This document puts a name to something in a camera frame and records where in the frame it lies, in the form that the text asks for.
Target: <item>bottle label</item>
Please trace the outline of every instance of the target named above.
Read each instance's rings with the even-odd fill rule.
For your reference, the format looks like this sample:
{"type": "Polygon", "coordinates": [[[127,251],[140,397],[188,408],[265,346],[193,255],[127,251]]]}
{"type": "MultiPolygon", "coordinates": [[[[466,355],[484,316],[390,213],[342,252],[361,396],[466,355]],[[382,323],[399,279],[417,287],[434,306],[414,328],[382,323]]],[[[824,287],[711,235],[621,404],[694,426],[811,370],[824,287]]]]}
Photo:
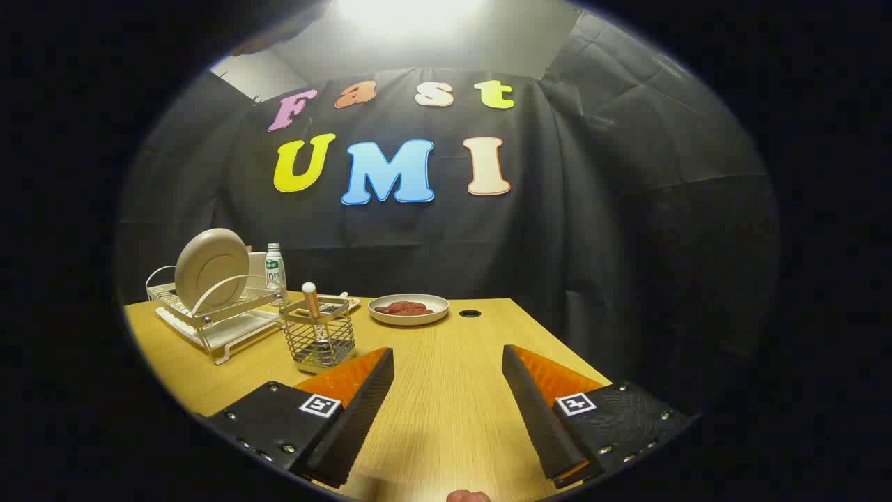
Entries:
{"type": "Polygon", "coordinates": [[[278,289],[278,284],[282,282],[280,280],[281,277],[278,260],[267,260],[267,287],[278,289]]]}

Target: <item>letter a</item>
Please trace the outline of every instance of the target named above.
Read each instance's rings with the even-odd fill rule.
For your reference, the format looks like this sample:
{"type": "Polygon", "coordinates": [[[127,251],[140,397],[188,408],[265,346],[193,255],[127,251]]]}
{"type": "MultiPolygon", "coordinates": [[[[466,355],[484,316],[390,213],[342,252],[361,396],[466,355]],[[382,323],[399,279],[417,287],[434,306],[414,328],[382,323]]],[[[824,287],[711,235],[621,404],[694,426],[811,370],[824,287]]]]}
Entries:
{"type": "Polygon", "coordinates": [[[341,97],[334,102],[335,108],[346,108],[356,103],[365,103],[375,97],[375,81],[366,80],[353,84],[341,92],[341,97]]]}

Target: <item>metal utensil holder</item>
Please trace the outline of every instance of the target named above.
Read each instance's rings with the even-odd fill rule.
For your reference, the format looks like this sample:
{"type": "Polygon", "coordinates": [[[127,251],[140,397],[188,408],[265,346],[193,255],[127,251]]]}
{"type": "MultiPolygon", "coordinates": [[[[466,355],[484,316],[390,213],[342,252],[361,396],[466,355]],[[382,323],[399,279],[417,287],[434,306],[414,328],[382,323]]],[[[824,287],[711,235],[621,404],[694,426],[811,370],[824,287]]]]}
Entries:
{"type": "Polygon", "coordinates": [[[292,314],[307,308],[305,299],[279,310],[291,357],[303,372],[315,374],[334,368],[356,352],[350,300],[327,297],[326,303],[340,306],[316,319],[292,314]]]}
{"type": "Polygon", "coordinates": [[[158,302],[170,314],[195,330],[195,336],[190,336],[189,338],[191,339],[191,341],[193,341],[193,343],[204,350],[204,352],[208,355],[208,357],[211,358],[211,361],[213,361],[215,365],[220,365],[228,361],[230,357],[230,349],[236,344],[265,332],[268,327],[276,324],[277,322],[281,323],[281,317],[276,318],[273,314],[272,320],[261,326],[257,330],[251,330],[245,333],[236,333],[231,337],[228,337],[227,339],[218,340],[218,343],[214,345],[221,345],[220,348],[222,348],[223,353],[221,356],[215,356],[215,350],[214,347],[211,346],[211,342],[208,340],[207,334],[205,332],[206,329],[217,324],[218,322],[226,321],[239,315],[250,313],[259,306],[275,303],[280,309],[282,309],[288,305],[288,295],[270,289],[246,287],[244,288],[244,292],[239,297],[238,301],[233,305],[226,308],[220,308],[212,312],[203,312],[202,310],[204,309],[202,309],[202,306],[204,304],[204,301],[217,288],[233,280],[240,280],[249,277],[260,277],[252,275],[236,275],[215,284],[212,288],[208,289],[197,302],[195,302],[195,305],[192,309],[187,309],[183,305],[183,302],[179,299],[179,296],[174,292],[176,290],[176,285],[174,283],[171,282],[168,284],[149,286],[152,278],[156,274],[158,274],[158,272],[165,269],[176,268],[176,265],[168,265],[161,267],[155,272],[152,272],[152,275],[150,275],[149,278],[145,281],[145,293],[149,297],[149,300],[158,302]]]}

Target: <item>colorful foam letter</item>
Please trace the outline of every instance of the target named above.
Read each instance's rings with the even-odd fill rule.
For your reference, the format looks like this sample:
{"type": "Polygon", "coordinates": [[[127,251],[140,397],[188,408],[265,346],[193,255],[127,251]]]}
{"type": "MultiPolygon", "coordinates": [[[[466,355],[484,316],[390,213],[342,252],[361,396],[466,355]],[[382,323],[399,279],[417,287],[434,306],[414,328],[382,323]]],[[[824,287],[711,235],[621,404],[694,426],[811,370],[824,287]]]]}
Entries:
{"type": "Polygon", "coordinates": [[[480,99],[484,105],[490,108],[501,108],[503,110],[514,106],[514,101],[503,99],[503,92],[511,92],[511,87],[501,85],[498,80],[487,80],[474,84],[475,89],[480,89],[480,99]]]}
{"type": "Polygon", "coordinates": [[[345,205],[367,204],[372,196],[366,191],[366,178],[372,185],[378,200],[383,202],[390,195],[397,178],[400,189],[393,193],[399,202],[430,202],[434,191],[427,186],[427,154],[434,143],[424,139],[411,139],[400,146],[389,163],[376,143],[357,143],[347,148],[353,155],[350,186],[341,197],[345,205]]]}
{"type": "Polygon", "coordinates": [[[273,174],[273,185],[280,192],[297,192],[312,185],[322,174],[322,166],[326,163],[326,151],[328,144],[335,139],[332,133],[320,134],[310,140],[313,145],[313,155],[310,158],[310,167],[303,174],[294,176],[294,161],[297,152],[303,146],[303,141],[290,141],[278,149],[279,158],[276,161],[276,172],[273,174]]]}
{"type": "Polygon", "coordinates": [[[366,80],[353,84],[341,92],[341,97],[334,102],[335,108],[346,108],[356,103],[365,103],[375,97],[375,81],[366,80]]]}
{"type": "Polygon", "coordinates": [[[442,82],[422,82],[418,84],[418,94],[415,101],[424,106],[449,106],[455,98],[452,97],[452,86],[442,82]]]}
{"type": "Polygon", "coordinates": [[[501,177],[499,166],[499,146],[505,144],[499,138],[468,138],[461,142],[471,151],[471,165],[474,179],[467,191],[476,196],[497,196],[508,193],[511,184],[501,177]]]}
{"type": "Polygon", "coordinates": [[[267,131],[272,132],[291,125],[292,116],[296,117],[303,110],[303,106],[307,104],[307,100],[316,97],[316,94],[318,92],[316,92],[316,89],[313,89],[295,94],[294,96],[283,97],[279,101],[281,105],[279,106],[279,112],[276,114],[276,119],[269,124],[267,131]]]}

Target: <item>water bottle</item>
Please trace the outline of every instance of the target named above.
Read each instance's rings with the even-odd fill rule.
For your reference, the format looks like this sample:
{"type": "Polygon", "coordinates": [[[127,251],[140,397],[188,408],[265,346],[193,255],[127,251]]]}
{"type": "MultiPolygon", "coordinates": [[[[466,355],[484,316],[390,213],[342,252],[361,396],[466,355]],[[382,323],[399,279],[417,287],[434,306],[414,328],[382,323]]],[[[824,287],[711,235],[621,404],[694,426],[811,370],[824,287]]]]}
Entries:
{"type": "Polygon", "coordinates": [[[270,243],[267,245],[267,289],[275,291],[288,290],[285,282],[285,261],[282,260],[282,253],[279,252],[279,245],[270,243]]]}

